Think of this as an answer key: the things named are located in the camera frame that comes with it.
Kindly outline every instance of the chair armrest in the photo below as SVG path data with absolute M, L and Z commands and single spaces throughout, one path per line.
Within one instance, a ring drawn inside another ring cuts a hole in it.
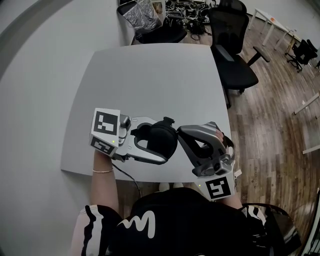
M 262 57 L 266 62 L 270 62 L 270 58 L 268 55 L 266 55 L 261 49 L 258 47 L 253 47 L 255 49 L 256 54 L 248 61 L 248 66 L 251 66 L 253 63 L 255 63 L 260 57 Z
M 227 50 L 220 44 L 215 46 L 215 49 L 219 52 L 219 54 L 228 62 L 234 62 L 235 60 L 231 57 L 231 55 L 227 52 Z
M 256 51 L 257 53 L 259 53 L 260 56 L 261 56 L 267 63 L 270 62 L 269 56 L 266 55 L 263 50 L 261 50 L 260 48 L 258 48 L 258 47 L 256 47 L 256 46 L 254 46 L 253 49 L 255 49 L 255 51 Z

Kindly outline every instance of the gray tabletop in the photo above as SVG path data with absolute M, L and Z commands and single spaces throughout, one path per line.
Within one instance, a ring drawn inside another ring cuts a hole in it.
M 131 117 L 170 117 L 176 129 L 214 121 L 231 138 L 223 89 L 210 47 L 161 43 L 94 53 L 76 93 L 65 132 L 61 169 L 92 175 L 94 149 L 89 133 L 95 108 L 117 109 Z M 114 161 L 142 182 L 193 182 L 193 165 L 178 144 L 163 165 Z M 120 180 L 129 178 L 119 171 Z

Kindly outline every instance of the headphone ear cup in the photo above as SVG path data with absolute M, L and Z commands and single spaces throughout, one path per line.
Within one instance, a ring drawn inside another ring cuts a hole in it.
M 148 150 L 157 152 L 169 159 L 177 149 L 178 133 L 167 119 L 153 124 L 148 135 Z

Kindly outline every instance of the chair seat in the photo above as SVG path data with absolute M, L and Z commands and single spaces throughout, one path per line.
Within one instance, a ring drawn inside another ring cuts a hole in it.
M 183 29 L 161 26 L 150 33 L 144 34 L 139 40 L 142 44 L 179 43 L 187 35 Z
M 217 61 L 222 86 L 230 90 L 241 90 L 256 85 L 259 80 L 248 64 L 239 56 L 234 61 Z

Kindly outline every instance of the striped sleeve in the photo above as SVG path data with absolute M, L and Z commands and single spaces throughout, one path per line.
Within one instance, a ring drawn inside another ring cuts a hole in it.
M 104 256 L 112 233 L 122 218 L 102 205 L 86 206 L 77 218 L 71 243 L 72 256 Z

